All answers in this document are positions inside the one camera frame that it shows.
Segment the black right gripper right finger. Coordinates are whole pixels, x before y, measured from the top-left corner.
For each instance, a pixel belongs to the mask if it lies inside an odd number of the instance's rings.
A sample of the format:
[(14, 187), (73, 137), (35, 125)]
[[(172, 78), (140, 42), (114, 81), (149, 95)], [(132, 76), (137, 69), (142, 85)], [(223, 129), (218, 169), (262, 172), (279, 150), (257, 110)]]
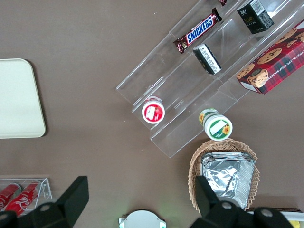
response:
[(196, 202), (201, 213), (192, 228), (242, 228), (241, 213), (232, 202), (219, 200), (204, 176), (195, 179)]

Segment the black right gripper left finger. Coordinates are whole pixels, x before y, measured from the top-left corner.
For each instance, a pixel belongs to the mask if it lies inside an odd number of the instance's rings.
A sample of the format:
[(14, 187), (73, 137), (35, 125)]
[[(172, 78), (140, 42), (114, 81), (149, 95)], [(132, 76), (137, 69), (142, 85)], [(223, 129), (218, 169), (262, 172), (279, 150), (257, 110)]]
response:
[(72, 228), (89, 201), (88, 178), (79, 176), (56, 202), (33, 211), (35, 228)]

